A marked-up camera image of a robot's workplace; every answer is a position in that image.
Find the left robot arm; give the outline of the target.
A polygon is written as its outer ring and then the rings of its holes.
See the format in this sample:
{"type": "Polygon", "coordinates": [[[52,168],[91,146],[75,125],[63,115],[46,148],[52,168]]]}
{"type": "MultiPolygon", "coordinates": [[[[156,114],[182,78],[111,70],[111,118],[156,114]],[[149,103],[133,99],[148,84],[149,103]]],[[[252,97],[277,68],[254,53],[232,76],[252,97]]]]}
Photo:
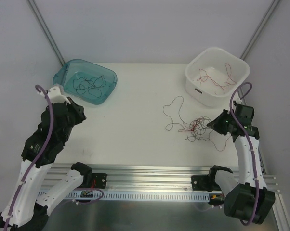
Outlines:
{"type": "Polygon", "coordinates": [[[0,212],[0,228],[12,231],[41,231],[57,205],[75,188],[92,186],[92,169],[81,162],[45,195],[38,196],[43,180],[56,156],[63,150],[72,128],[86,119],[84,108],[70,97],[47,106],[38,129],[26,140],[21,170],[12,196],[0,212]]]}

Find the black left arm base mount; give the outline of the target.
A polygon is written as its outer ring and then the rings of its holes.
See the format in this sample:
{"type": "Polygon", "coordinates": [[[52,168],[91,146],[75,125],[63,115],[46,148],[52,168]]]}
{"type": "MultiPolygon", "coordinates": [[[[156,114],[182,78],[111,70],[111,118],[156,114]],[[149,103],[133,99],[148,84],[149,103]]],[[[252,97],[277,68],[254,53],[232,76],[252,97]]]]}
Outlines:
{"type": "Polygon", "coordinates": [[[71,170],[76,170],[83,176],[82,184],[78,188],[106,188],[106,173],[93,173],[91,167],[81,162],[74,163],[71,170]]]}

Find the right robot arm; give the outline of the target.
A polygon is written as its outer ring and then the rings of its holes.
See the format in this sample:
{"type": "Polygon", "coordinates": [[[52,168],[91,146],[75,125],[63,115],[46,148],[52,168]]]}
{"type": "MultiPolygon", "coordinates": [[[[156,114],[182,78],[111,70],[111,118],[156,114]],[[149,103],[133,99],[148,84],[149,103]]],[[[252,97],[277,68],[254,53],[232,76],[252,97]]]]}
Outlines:
{"type": "Polygon", "coordinates": [[[259,131],[252,125],[254,108],[235,103],[235,109],[223,110],[209,128],[221,135],[230,134],[238,158],[239,179],[231,169],[214,165],[207,175],[207,190],[221,189],[224,213],[244,225],[262,224],[275,202],[268,190],[259,159],[259,131]]]}

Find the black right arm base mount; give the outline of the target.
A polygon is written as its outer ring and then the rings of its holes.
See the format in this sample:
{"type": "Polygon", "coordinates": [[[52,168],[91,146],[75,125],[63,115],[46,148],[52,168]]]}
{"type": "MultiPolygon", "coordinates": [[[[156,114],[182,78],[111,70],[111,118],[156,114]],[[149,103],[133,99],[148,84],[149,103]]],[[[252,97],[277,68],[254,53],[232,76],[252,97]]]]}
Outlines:
{"type": "Polygon", "coordinates": [[[193,191],[220,191],[221,188],[215,182],[215,176],[217,171],[226,171],[233,173],[233,171],[227,167],[214,165],[209,169],[207,175],[193,175],[191,176],[191,185],[193,191]]]}

